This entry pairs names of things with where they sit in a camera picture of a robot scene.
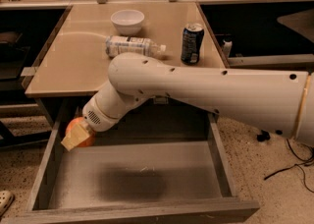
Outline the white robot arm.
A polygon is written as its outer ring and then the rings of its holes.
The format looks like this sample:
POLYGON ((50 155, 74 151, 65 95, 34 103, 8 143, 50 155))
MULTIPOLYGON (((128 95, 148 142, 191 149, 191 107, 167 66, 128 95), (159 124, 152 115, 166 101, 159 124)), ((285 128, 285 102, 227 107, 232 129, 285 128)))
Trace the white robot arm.
POLYGON ((168 97, 314 146, 314 81, 306 72, 178 67, 137 53, 114 57, 107 81, 73 120, 72 150, 153 97, 168 97))

